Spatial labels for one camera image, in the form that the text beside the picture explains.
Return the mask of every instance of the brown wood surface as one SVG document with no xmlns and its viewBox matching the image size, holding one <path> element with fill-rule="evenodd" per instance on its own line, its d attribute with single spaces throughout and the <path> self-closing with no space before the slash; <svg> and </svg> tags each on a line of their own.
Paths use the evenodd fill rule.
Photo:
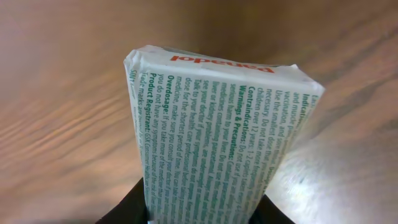
<svg viewBox="0 0 398 224">
<path fill-rule="evenodd" d="M 395 0 L 0 0 L 0 223 L 90 222 L 141 178 L 122 62 L 146 44 L 297 63 L 327 91 L 268 196 L 398 223 Z"/>
</svg>

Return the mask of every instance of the wood grain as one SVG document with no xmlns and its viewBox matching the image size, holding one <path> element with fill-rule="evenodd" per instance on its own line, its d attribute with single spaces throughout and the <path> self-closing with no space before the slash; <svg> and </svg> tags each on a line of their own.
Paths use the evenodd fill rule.
<svg viewBox="0 0 398 224">
<path fill-rule="evenodd" d="M 398 2 L 0 0 L 0 222 L 97 220 L 141 178 L 124 57 L 297 63 L 327 89 L 268 196 L 297 223 L 398 222 Z"/>
</svg>

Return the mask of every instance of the wooden table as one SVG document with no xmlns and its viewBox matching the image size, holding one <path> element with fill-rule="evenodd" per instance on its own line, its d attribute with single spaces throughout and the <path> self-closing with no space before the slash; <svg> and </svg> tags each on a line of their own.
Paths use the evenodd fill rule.
<svg viewBox="0 0 398 224">
<path fill-rule="evenodd" d="M 146 44 L 297 63 L 327 91 L 268 196 L 398 222 L 398 2 L 0 0 L 0 223 L 97 220 L 141 178 L 122 61 Z"/>
</svg>

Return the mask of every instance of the brand logo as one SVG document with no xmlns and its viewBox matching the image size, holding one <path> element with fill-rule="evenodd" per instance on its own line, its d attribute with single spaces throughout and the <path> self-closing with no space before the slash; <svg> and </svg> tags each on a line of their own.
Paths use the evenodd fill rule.
<svg viewBox="0 0 398 224">
<path fill-rule="evenodd" d="M 257 67 L 255 65 L 248 65 L 248 64 L 243 64 L 243 63 L 238 63 L 238 62 L 225 62 L 225 61 L 220 61 L 220 60 L 210 60 L 210 59 L 204 59 L 204 58 L 191 58 L 191 57 L 180 57 L 180 56 L 173 56 L 171 61 L 177 61 L 177 60 L 183 60 L 186 62 L 193 62 L 193 63 L 215 63 L 217 65 L 229 65 L 229 66 L 234 66 L 234 67 L 241 67 L 241 68 L 250 68 L 250 69 L 255 69 L 259 70 L 262 72 L 270 72 L 270 73 L 275 73 L 271 68 L 261 68 Z"/>
</svg>

